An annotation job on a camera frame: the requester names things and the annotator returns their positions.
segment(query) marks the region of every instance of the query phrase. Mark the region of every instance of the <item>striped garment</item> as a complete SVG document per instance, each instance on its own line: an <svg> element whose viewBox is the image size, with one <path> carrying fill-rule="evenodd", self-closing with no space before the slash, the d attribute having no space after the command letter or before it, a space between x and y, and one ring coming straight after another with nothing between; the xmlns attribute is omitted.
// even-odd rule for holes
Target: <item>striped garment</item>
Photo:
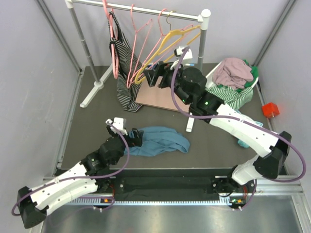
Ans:
<svg viewBox="0 0 311 233"><path fill-rule="evenodd" d="M112 15L113 20L117 26L118 38L111 37L110 38L110 52L111 45L114 44L117 56L119 58L119 71L118 71L118 80L117 80L117 98L121 103L123 110L127 110L129 112L136 112L142 105L135 103L139 88L141 84L132 84L128 89L126 87L126 80L128 73L130 72L130 64L132 57L132 49L128 40L126 39L124 33L121 31L118 20L113 12L109 12ZM132 68L134 69L137 57L134 55ZM141 63L138 62L137 69L141 68Z"/></svg>
<svg viewBox="0 0 311 233"><path fill-rule="evenodd" d="M223 86L219 88L216 84L213 83L206 89L206 91L224 100L225 103L227 103L234 110L239 110L253 97L253 89L251 87L247 87L238 93L231 87Z"/></svg>

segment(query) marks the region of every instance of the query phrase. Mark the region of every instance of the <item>black and white striped cloth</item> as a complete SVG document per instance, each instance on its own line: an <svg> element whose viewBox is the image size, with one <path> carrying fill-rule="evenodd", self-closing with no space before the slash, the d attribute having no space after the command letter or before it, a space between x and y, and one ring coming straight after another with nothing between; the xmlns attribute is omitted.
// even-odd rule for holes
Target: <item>black and white striped cloth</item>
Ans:
<svg viewBox="0 0 311 233"><path fill-rule="evenodd" d="M121 103L123 110L129 112L136 112L142 105L135 103L139 88L141 84L132 84L128 89L126 87L126 80L128 73L130 72L130 64L132 57L132 49L125 35L121 31L118 20L113 12L109 12L112 15L113 20L117 26L118 38L110 38L110 52L111 45L114 44L116 56L119 58L119 71L118 71L118 80L117 80L117 98ZM134 55L132 70L135 68L137 57ZM141 68L141 63L138 62L137 69Z"/></svg>

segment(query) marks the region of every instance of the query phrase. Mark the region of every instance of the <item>metal floor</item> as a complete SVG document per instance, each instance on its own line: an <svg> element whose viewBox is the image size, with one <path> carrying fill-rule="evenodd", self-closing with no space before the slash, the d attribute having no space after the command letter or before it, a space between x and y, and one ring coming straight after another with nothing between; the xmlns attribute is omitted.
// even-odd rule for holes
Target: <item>metal floor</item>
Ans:
<svg viewBox="0 0 311 233"><path fill-rule="evenodd" d="M302 232L292 199L285 196L254 197L242 212L226 206L114 206L103 213L84 209L73 214L79 208L56 210L45 221L42 233Z"/></svg>
<svg viewBox="0 0 311 233"><path fill-rule="evenodd" d="M203 74L208 74L216 64L204 64ZM108 67L97 67L102 75ZM94 85L90 68L87 67L81 82L77 105L62 162L62 168L70 168L89 153L97 150L109 137L105 121L108 118L123 117L127 119L127 129L147 126L166 126L176 129L190 141L187 154L179 151L167 152L155 157L132 156L127 168L220 168L233 167L252 158L255 152L244 149L237 144L237 139L225 131L195 120L191 133L185 131L188 121L178 112L143 106L137 113L124 111L117 100L116 80L111 76L87 108L79 105ZM267 120L262 114L261 102L254 88L251 102L240 111L252 119L264 123ZM122 157L115 166L122 167L126 158Z"/></svg>

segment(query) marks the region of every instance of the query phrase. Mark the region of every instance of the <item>metal hanger hook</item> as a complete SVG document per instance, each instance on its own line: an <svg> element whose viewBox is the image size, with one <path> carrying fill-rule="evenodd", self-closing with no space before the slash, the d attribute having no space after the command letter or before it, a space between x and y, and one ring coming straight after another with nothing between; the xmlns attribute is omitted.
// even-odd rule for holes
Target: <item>metal hanger hook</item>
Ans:
<svg viewBox="0 0 311 233"><path fill-rule="evenodd" d="M166 22L170 25L170 31L172 30L172 24L168 22L168 18L170 16L170 13L176 12L176 11L170 11L169 14L166 16Z"/></svg>

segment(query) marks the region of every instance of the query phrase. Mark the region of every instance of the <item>orange box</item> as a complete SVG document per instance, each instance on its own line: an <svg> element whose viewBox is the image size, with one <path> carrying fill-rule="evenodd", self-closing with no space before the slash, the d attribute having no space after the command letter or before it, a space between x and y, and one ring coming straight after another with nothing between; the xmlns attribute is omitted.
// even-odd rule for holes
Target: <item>orange box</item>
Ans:
<svg viewBox="0 0 311 233"><path fill-rule="evenodd" d="M262 111L267 118L273 118L280 114L277 105L272 102L262 106Z"/></svg>

